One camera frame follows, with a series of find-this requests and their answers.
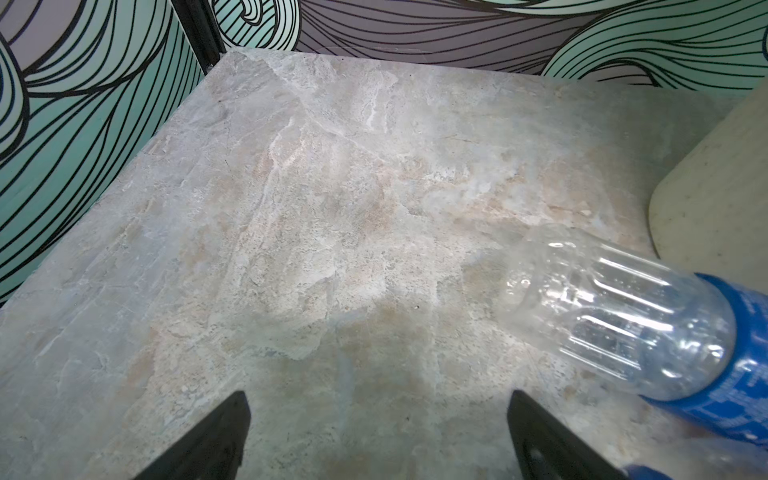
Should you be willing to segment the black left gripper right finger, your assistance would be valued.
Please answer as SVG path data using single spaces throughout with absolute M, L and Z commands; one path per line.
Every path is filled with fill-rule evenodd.
M 522 390 L 512 392 L 506 419 L 525 479 L 626 477 Z

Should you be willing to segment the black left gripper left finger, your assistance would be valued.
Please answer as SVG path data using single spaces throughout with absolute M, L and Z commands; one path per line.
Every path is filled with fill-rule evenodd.
M 247 396 L 235 391 L 135 479 L 235 479 L 250 423 Z

